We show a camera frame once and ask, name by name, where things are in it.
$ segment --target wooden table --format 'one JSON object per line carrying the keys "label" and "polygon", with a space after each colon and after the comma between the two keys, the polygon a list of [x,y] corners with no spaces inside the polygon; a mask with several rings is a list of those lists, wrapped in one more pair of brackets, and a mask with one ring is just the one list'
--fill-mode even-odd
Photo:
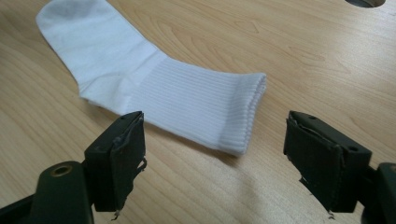
{"label": "wooden table", "polygon": [[[45,0],[0,1],[0,207],[35,192],[39,174],[83,161],[118,116],[78,97],[40,34]],[[171,57],[233,73],[264,72],[267,91],[247,154],[235,158],[146,124],[148,168],[112,223],[360,223],[327,211],[283,155],[290,110],[317,116],[396,162],[396,2],[112,0]],[[94,213],[109,223],[110,213]]]}

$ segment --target sock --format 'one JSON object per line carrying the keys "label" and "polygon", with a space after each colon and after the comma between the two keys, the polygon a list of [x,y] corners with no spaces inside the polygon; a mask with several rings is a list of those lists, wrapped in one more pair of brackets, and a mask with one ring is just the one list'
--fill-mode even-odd
{"label": "sock", "polygon": [[52,0],[38,27],[77,81],[79,94],[209,148],[242,155],[265,74],[211,71],[170,58],[105,0]]}

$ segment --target white sock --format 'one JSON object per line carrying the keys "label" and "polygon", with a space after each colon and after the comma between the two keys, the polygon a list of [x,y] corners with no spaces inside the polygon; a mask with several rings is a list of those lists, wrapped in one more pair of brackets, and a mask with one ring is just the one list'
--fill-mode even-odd
{"label": "white sock", "polygon": [[179,62],[147,41],[105,0],[53,0],[39,29],[90,102],[234,155],[248,148],[265,74]]}

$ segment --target table surface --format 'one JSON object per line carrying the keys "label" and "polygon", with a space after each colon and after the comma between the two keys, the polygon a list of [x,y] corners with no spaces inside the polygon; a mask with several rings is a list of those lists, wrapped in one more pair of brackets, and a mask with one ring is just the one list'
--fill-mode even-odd
{"label": "table surface", "polygon": [[[0,1],[0,207],[35,192],[39,174],[83,161],[118,116],[78,97],[40,34],[44,0]],[[111,223],[360,223],[334,219],[283,155],[290,110],[331,124],[396,162],[396,2],[112,0],[171,57],[213,70],[264,72],[247,154],[236,158],[145,124],[148,168]],[[96,223],[111,213],[94,212]]]}

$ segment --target wood grain surface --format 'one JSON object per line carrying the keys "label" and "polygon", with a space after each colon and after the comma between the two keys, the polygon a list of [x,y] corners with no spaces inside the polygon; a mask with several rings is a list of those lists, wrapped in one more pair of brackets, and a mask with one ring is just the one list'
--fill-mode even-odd
{"label": "wood grain surface", "polygon": [[[78,97],[40,34],[46,0],[0,0],[0,207],[35,192],[39,174],[83,161],[118,116]],[[148,168],[117,221],[96,223],[360,223],[325,211],[283,155],[290,110],[312,114],[396,162],[396,2],[112,0],[173,58],[233,73],[264,72],[247,154],[236,158],[145,124]]]}

